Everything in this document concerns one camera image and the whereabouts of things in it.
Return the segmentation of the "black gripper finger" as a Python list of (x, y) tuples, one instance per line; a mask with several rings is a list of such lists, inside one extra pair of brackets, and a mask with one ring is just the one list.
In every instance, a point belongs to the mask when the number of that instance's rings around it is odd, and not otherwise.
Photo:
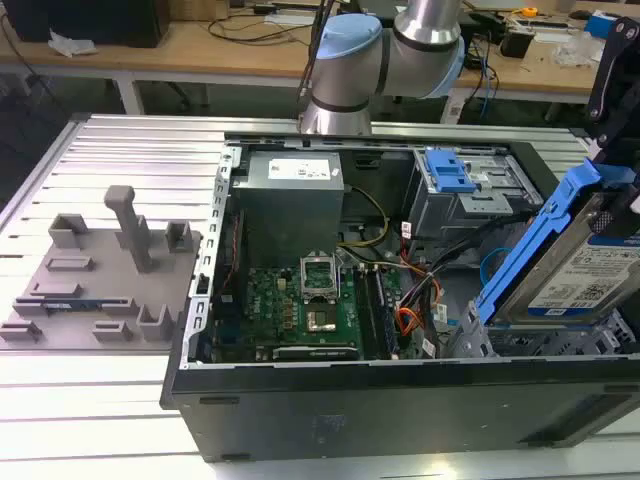
[(637, 186), (600, 190), (594, 198), (595, 217), (591, 220), (594, 235), (635, 235), (639, 231), (639, 214), (631, 208), (639, 198)]

